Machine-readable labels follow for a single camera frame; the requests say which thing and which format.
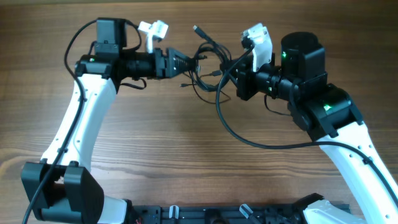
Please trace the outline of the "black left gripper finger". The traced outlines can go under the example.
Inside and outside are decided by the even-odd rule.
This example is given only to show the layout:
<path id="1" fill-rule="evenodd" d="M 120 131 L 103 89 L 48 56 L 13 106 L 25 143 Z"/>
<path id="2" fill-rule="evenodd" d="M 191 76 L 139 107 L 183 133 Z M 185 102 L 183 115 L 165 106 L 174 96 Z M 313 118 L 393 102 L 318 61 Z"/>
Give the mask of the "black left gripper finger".
<path id="1" fill-rule="evenodd" d="M 194 67 L 196 61 L 180 51 L 169 48 L 169 59 L 174 67 Z"/>
<path id="2" fill-rule="evenodd" d="M 186 65 L 186 64 L 172 65 L 171 68 L 169 69 L 169 77 L 173 78 L 185 72 L 193 72 L 194 70 L 196 70 L 196 68 L 197 68 L 196 65 Z"/>

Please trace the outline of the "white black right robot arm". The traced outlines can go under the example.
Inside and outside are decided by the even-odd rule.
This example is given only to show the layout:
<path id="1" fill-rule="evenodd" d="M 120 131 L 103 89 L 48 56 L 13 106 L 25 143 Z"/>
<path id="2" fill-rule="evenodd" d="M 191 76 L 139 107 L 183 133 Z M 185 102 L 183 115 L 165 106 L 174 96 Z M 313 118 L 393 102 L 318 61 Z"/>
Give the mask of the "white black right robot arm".
<path id="1" fill-rule="evenodd" d="M 311 32 L 282 38 L 281 64 L 275 65 L 267 32 L 243 32 L 245 54 L 224 77 L 237 95 L 256 93 L 285 100 L 294 123 L 334 163 L 368 223 L 397 222 L 397 183 L 377 153 L 363 116 L 352 97 L 331 83 L 325 49 Z"/>

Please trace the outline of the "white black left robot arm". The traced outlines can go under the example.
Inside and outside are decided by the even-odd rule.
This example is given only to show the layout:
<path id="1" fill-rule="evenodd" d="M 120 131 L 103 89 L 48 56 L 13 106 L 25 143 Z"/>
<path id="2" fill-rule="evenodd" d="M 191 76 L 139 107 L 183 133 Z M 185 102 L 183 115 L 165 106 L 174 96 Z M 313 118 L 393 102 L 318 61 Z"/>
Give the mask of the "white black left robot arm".
<path id="1" fill-rule="evenodd" d="M 140 223 L 131 201 L 109 197 L 91 175 L 93 148 L 106 115 L 126 79 L 146 82 L 188 71 L 190 57 L 153 46 L 167 33 L 163 21 L 135 26 L 139 46 L 127 47 L 127 19 L 98 18 L 96 39 L 68 72 L 74 80 L 70 104 L 58 132 L 38 162 L 23 166 L 21 180 L 29 199 L 24 221 L 61 223 Z"/>

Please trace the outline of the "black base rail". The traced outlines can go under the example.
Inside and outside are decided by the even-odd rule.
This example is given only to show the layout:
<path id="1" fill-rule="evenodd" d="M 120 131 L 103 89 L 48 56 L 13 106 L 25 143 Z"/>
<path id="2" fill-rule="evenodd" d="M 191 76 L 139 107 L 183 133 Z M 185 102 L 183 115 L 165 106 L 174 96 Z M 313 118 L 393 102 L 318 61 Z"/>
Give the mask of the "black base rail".
<path id="1" fill-rule="evenodd" d="M 211 223 L 307 223 L 301 210 L 292 204 L 250 206 L 246 217 L 238 206 L 179 207 L 172 205 L 133 206 L 131 224 L 211 224 Z"/>

